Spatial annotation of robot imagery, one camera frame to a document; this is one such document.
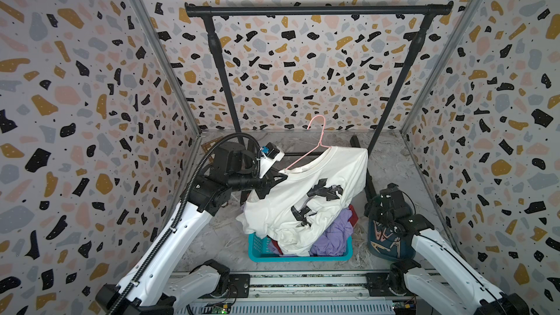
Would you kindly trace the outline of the white printed t-shirt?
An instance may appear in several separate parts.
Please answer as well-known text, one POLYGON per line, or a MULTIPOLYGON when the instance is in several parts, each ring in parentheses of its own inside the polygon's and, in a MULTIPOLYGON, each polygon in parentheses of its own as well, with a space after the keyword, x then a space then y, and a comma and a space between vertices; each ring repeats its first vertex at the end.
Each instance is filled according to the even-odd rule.
POLYGON ((331 147, 287 176, 265 198, 249 195, 236 217, 247 235, 269 237, 289 256, 307 257, 312 245, 365 188, 367 150, 331 147))

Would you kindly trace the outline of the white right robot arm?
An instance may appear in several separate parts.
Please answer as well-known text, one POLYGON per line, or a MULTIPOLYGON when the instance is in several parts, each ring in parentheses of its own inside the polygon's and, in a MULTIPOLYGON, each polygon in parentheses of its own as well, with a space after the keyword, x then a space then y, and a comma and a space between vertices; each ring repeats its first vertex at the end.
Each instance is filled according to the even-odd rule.
POLYGON ((396 184, 369 199, 365 215, 370 252, 391 262, 386 283, 394 295, 418 296, 439 314, 529 313, 519 295, 470 266, 396 184))

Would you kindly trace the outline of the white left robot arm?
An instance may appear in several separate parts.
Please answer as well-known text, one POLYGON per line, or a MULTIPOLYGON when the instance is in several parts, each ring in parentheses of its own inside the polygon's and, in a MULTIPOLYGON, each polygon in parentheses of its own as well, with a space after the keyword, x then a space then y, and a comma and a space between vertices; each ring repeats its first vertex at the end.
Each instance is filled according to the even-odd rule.
POLYGON ((96 302, 107 314, 174 314, 200 297, 237 295, 230 268, 208 260, 180 279, 174 269, 196 236, 233 192, 264 198, 287 177, 274 168, 284 153, 261 147, 249 134, 220 139, 202 157, 163 231, 141 260, 117 284, 105 284, 96 302))

